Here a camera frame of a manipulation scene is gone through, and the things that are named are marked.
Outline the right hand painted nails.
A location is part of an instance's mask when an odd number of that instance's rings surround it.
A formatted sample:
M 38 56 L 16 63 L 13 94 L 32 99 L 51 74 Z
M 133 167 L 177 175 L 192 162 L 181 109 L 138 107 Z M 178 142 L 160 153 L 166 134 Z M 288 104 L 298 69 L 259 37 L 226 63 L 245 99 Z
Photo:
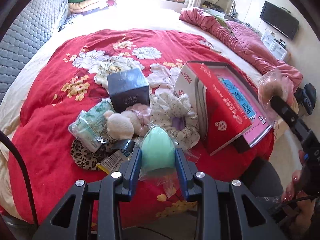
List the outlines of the right hand painted nails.
M 291 181 L 289 182 L 285 191 L 281 195 L 282 202 L 285 203 L 296 198 L 300 199 L 308 196 L 303 191 L 297 192 L 295 190 L 295 186 L 300 179 L 301 172 L 301 170 L 295 170 L 293 172 Z M 298 215 L 296 216 L 295 221 L 292 222 L 289 227 L 290 232 L 294 237 L 304 236 L 307 230 L 310 228 L 311 219 L 314 214 L 315 203 L 315 200 L 311 201 L 310 199 L 301 200 L 296 203 L 298 208 Z

